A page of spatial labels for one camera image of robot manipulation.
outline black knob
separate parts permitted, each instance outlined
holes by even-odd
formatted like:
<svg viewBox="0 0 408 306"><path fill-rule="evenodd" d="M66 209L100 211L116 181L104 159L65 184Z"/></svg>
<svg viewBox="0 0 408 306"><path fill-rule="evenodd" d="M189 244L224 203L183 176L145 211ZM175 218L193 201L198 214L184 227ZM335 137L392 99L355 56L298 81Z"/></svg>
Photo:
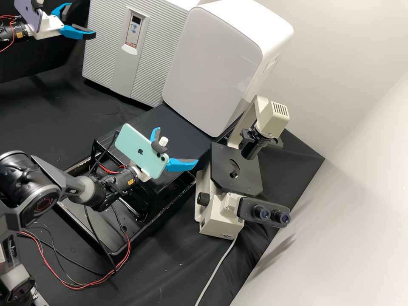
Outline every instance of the black knob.
<svg viewBox="0 0 408 306"><path fill-rule="evenodd" d="M253 210L254 218L263 221L269 220L271 213L263 205L256 205Z"/></svg>
<svg viewBox="0 0 408 306"><path fill-rule="evenodd" d="M280 210L273 210L271 213L271 220L281 224L288 224L290 222L290 216Z"/></svg>
<svg viewBox="0 0 408 306"><path fill-rule="evenodd" d="M197 204L207 206L210 203L210 198L208 193L199 193L197 196Z"/></svg>

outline ribbed white panel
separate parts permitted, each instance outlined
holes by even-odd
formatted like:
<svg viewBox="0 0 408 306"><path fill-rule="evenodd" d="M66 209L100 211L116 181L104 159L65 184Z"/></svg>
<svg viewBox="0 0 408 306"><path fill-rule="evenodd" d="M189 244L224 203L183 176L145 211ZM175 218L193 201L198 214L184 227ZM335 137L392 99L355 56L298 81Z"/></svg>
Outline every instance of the ribbed white panel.
<svg viewBox="0 0 408 306"><path fill-rule="evenodd" d="M126 6L150 18L131 98L158 106L188 14L165 0L91 0L88 28L96 31L96 39L86 42L82 74L105 87L112 86Z"/></svg>

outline white wall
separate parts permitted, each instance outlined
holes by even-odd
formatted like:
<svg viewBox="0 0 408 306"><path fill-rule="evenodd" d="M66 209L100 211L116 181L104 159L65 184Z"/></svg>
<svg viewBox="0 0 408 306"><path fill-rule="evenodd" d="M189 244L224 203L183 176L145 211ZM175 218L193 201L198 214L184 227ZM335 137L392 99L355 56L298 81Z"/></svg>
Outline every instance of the white wall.
<svg viewBox="0 0 408 306"><path fill-rule="evenodd" d="M408 304L408 73L312 180L233 306Z"/></svg>
<svg viewBox="0 0 408 306"><path fill-rule="evenodd" d="M257 0L295 29L261 94L329 155L408 69L408 0Z"/></svg>

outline microscope body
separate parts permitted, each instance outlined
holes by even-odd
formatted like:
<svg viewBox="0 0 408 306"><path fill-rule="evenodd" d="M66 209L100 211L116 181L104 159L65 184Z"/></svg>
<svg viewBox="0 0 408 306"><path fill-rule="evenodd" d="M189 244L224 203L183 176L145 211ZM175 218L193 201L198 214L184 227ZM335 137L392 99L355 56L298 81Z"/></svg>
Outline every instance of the microscope body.
<svg viewBox="0 0 408 306"><path fill-rule="evenodd" d="M282 148L288 121L286 106L255 96L227 145L212 143L210 163L197 172L194 217L201 234L233 240L245 221L287 226L289 208L256 196L263 190L258 153L267 145Z"/></svg>

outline mint green iphone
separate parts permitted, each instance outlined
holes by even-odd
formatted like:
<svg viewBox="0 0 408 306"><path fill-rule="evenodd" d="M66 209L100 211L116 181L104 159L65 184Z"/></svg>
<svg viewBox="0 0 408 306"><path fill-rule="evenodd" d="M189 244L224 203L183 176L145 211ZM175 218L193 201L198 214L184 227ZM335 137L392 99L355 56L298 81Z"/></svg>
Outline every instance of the mint green iphone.
<svg viewBox="0 0 408 306"><path fill-rule="evenodd" d="M125 123L115 141L115 147L153 179L163 172L169 156L157 153L152 143L130 124Z"/></svg>

